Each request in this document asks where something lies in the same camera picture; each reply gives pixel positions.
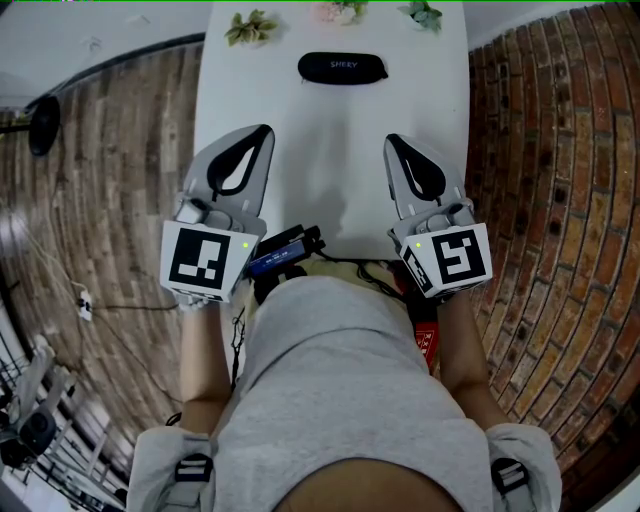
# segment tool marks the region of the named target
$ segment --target white table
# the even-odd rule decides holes
[[[225,133],[266,123],[276,147],[260,217],[267,236],[320,226],[327,253],[395,259],[386,232],[398,220],[383,142],[400,133],[428,141],[464,174],[469,66],[462,4],[433,2],[442,31],[411,30],[398,3],[372,2],[357,26],[311,19],[308,3],[216,2],[205,39],[195,151]],[[282,30],[260,48],[229,48],[223,34],[239,11],[275,14]],[[313,51],[372,53],[389,78],[370,85],[304,82],[298,60]]]

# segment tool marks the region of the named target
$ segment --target person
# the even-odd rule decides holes
[[[438,323],[440,381],[398,300],[296,277],[247,322],[232,393],[218,305],[185,313],[180,427],[138,438],[127,510],[558,510],[549,436],[492,396],[468,291]]]

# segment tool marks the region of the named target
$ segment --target red object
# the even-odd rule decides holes
[[[438,348],[438,323],[418,322],[416,324],[416,343],[427,361],[429,370],[433,370],[433,362]]]

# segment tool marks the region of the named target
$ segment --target strap buckle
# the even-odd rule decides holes
[[[176,482],[208,482],[213,471],[213,460],[201,453],[195,453],[182,459],[176,465]]]
[[[529,482],[529,472],[514,459],[496,459],[491,465],[491,479],[503,496]]]

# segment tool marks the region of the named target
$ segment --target brick wall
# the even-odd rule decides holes
[[[469,55],[466,188],[494,269],[472,302],[491,389],[549,432],[565,474],[596,458],[640,382],[639,54],[640,21],[608,3]]]

